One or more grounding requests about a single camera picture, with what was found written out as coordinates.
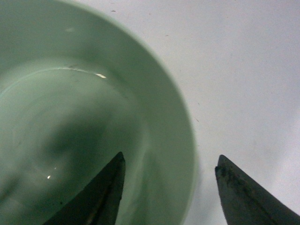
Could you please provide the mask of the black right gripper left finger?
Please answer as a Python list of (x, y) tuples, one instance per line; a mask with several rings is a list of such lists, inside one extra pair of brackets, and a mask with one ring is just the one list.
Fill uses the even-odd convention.
[(113, 159), (71, 201), (45, 225), (114, 225), (125, 180), (122, 152)]

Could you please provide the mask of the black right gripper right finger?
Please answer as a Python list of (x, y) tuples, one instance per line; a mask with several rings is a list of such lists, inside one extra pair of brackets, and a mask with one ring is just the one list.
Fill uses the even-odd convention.
[(226, 156), (215, 167), (218, 193), (229, 225), (298, 225), (300, 216), (283, 205)]

